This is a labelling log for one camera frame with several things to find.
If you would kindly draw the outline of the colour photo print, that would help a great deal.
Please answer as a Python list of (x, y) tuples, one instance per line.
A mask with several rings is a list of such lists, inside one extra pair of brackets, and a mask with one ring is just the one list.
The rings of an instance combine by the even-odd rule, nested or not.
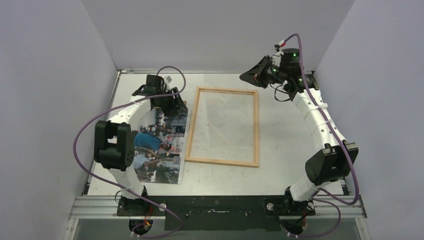
[(142, 183), (182, 183), (188, 111), (165, 115), (158, 107), (136, 125), (132, 166)]

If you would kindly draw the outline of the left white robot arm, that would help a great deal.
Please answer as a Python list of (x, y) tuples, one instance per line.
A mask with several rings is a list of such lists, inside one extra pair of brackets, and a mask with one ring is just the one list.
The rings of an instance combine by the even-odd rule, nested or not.
[(134, 168), (135, 125), (154, 108), (160, 108), (167, 117), (187, 110), (170, 77), (147, 75), (145, 84), (131, 94), (129, 102), (117, 107), (118, 113), (95, 124), (94, 160), (114, 177), (122, 193), (120, 207), (136, 216), (148, 213), (152, 204)]

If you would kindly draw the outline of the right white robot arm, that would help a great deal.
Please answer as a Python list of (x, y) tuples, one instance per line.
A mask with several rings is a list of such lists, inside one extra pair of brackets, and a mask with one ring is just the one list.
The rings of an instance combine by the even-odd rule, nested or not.
[(318, 83), (313, 75), (305, 74), (301, 66), (298, 48), (285, 48), (272, 56), (264, 56), (239, 78), (264, 89), (280, 84), (308, 126), (316, 153), (306, 161), (304, 175), (285, 190), (279, 206), (284, 214), (301, 214), (310, 207), (315, 193), (350, 174), (359, 149), (335, 126)]

